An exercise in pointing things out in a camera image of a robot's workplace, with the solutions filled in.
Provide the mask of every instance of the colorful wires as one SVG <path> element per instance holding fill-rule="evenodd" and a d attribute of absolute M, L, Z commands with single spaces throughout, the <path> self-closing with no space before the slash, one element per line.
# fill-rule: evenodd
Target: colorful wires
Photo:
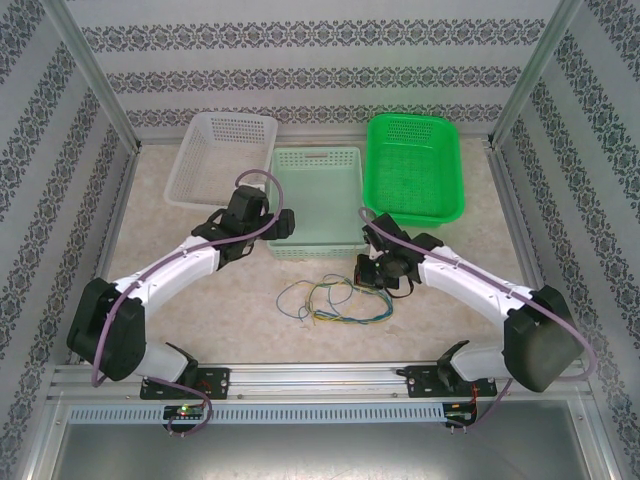
<path fill-rule="evenodd" d="M 329 279 L 331 279 L 332 277 L 336 278 L 336 281 L 329 281 Z M 280 305 L 283 295 L 285 295 L 289 290 L 301 285 L 309 286 L 307 294 L 305 296 L 304 305 L 298 308 L 297 314 L 295 315 L 286 312 Z M 339 285 L 346 285 L 347 287 L 349 287 L 350 288 L 349 294 L 347 295 L 346 298 L 338 302 L 334 302 L 331 297 L 331 292 L 333 288 Z M 330 308 L 329 311 L 321 310 L 319 308 L 317 309 L 314 307 L 313 295 L 318 289 L 327 290 L 327 303 L 329 304 L 329 308 Z M 376 315 L 370 318 L 354 318 L 354 317 L 348 316 L 349 311 L 352 310 L 354 307 L 354 304 L 352 303 L 347 307 L 344 313 L 339 312 L 336 309 L 336 306 L 340 304 L 344 304 L 348 300 L 350 300 L 353 297 L 354 292 L 381 299 L 387 307 L 386 311 L 384 313 L 381 313 L 379 315 Z M 287 317 L 295 318 L 297 320 L 300 320 L 301 322 L 305 318 L 311 317 L 313 319 L 314 324 L 317 320 L 321 322 L 338 322 L 338 323 L 347 323 L 352 325 L 353 324 L 370 325 L 374 323 L 385 322 L 389 320 L 389 318 L 391 318 L 391 316 L 393 315 L 393 301 L 386 292 L 382 290 L 375 290 L 372 288 L 366 288 L 366 287 L 361 287 L 359 285 L 355 285 L 349 278 L 344 277 L 342 275 L 337 275 L 335 273 L 329 273 L 325 275 L 324 277 L 322 277 L 322 280 L 317 283 L 309 280 L 299 280 L 289 285 L 282 292 L 280 292 L 280 294 L 276 298 L 276 308 L 280 310 L 280 312 L 286 315 Z"/>

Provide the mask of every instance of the black mounting bracket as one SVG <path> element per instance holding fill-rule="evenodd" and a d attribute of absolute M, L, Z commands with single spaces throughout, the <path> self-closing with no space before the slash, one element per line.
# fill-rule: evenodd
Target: black mounting bracket
<path fill-rule="evenodd" d="M 226 400 L 230 375 L 231 370 L 228 368 L 198 367 L 192 388 L 205 393 L 211 400 Z M 144 379 L 140 387 L 140 398 L 142 400 L 197 400 L 200 397 Z"/>
<path fill-rule="evenodd" d="M 457 398 L 473 396 L 473 386 L 477 389 L 478 397 L 495 397 L 498 394 L 494 381 L 486 378 L 475 382 L 460 380 L 455 387 L 447 387 L 438 376 L 437 365 L 410 365 L 396 373 L 407 379 L 409 398 Z"/>

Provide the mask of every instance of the ventilated metal strip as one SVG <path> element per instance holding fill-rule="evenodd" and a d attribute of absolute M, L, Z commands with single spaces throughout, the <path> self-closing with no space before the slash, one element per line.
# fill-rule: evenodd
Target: ventilated metal strip
<path fill-rule="evenodd" d="M 161 405 L 77 405 L 69 424 L 142 425 L 162 422 Z M 375 405 L 214 405 L 214 424 L 330 424 L 442 422 L 441 403 Z M 198 423 L 177 420 L 176 424 Z"/>

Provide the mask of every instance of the marble floor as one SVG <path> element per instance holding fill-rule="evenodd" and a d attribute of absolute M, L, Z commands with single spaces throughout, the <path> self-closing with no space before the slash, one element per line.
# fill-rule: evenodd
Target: marble floor
<path fill-rule="evenodd" d="M 162 198 L 177 152 L 177 145 L 142 148 L 109 280 L 157 260 L 207 218 L 206 212 L 173 207 Z M 480 267 L 522 282 L 481 140 L 463 139 L 461 154 L 465 213 L 430 232 Z M 147 336 L 176 344 L 203 363 L 435 360 L 459 340 L 499 338 L 498 328 L 488 320 L 453 297 L 421 285 L 409 298 L 395 301 L 393 317 L 379 325 L 314 325 L 276 309 L 276 296 L 291 283 L 318 281 L 327 273 L 351 277 L 353 266 L 353 258 L 278 261 L 264 242 L 257 242 L 250 257 L 198 280 L 169 300 L 148 320 Z M 282 306 L 297 311 L 306 292 L 291 290 Z M 371 300 L 354 302 L 353 315 L 384 308 Z"/>

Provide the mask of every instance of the white plastic basket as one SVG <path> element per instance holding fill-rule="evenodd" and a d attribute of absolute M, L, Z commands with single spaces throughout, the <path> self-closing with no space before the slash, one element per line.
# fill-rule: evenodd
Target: white plastic basket
<path fill-rule="evenodd" d="M 171 205 L 198 210 L 226 207 L 235 179 L 251 168 L 269 170 L 278 122 L 246 113 L 199 113 L 191 119 L 164 190 Z M 266 179 L 243 184 L 264 190 Z"/>

